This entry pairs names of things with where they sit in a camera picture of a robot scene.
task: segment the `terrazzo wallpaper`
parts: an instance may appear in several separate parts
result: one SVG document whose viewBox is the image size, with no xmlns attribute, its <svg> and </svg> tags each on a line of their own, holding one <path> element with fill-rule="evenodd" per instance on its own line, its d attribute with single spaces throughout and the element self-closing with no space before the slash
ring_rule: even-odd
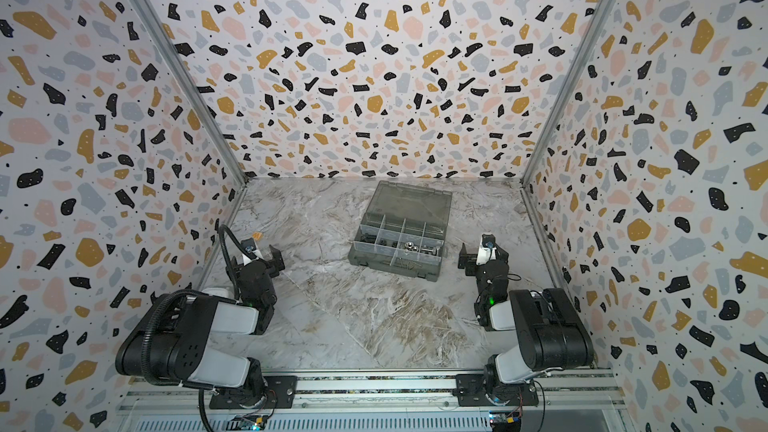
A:
<svg viewBox="0 0 768 432">
<path fill-rule="evenodd" d="M 151 0 L 248 176 L 514 177 L 598 0 Z"/>
<path fill-rule="evenodd" d="M 768 430 L 766 0 L 617 0 L 531 192 L 638 430 Z"/>
<path fill-rule="evenodd" d="M 5 4 L 0 430 L 106 430 L 120 343 L 202 272 L 236 186 L 127 0 Z"/>
</svg>

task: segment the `gray toolbox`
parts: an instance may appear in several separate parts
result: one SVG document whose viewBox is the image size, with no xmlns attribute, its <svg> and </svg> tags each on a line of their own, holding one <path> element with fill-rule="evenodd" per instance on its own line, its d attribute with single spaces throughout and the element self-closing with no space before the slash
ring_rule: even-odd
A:
<svg viewBox="0 0 768 432">
<path fill-rule="evenodd" d="M 352 242 L 350 264 L 436 282 L 451 198 L 443 190 L 380 181 Z"/>
</svg>

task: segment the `marble surface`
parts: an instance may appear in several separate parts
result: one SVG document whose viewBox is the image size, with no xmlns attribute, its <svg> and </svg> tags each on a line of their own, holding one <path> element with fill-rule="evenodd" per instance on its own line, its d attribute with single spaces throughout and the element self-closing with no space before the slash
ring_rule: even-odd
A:
<svg viewBox="0 0 768 432">
<path fill-rule="evenodd" d="M 347 260 L 377 180 L 257 179 L 232 230 L 255 231 L 283 251 L 278 301 L 262 336 L 212 336 L 219 350 L 257 358 L 264 368 L 480 368 L 517 343 L 475 321 L 475 278 L 456 268 L 462 242 L 476 248 L 493 232 L 523 276 L 510 288 L 552 286 L 515 182 L 403 180 L 452 192 L 446 258 L 437 282 L 352 266 Z M 216 259 L 205 287 L 227 285 Z"/>
</svg>

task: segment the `slotted metal panel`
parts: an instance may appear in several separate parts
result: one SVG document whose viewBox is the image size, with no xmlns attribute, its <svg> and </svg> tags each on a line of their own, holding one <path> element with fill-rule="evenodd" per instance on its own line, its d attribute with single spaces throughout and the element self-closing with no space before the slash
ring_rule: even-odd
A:
<svg viewBox="0 0 768 432">
<path fill-rule="evenodd" d="M 240 430 L 231 423 L 232 416 L 211 415 L 216 431 Z M 136 432 L 202 430 L 199 418 L 189 415 L 146 415 L 136 422 Z M 468 412 L 416 412 L 399 414 L 278 414 L 266 424 L 266 430 L 307 430 L 312 432 L 486 432 L 491 429 L 488 414 Z"/>
</svg>

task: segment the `side wall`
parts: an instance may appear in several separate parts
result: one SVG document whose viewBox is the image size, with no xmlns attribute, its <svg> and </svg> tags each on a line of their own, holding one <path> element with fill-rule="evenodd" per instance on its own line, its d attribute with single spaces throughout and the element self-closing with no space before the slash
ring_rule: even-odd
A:
<svg viewBox="0 0 768 432">
<path fill-rule="evenodd" d="M 618 0 L 531 192 L 638 430 L 768 430 L 765 0 Z"/>
<path fill-rule="evenodd" d="M 250 176 L 514 177 L 598 0 L 151 0 Z"/>
<path fill-rule="evenodd" d="M 120 343 L 202 272 L 234 182 L 127 0 L 5 2 L 0 429 L 105 430 Z"/>
</svg>

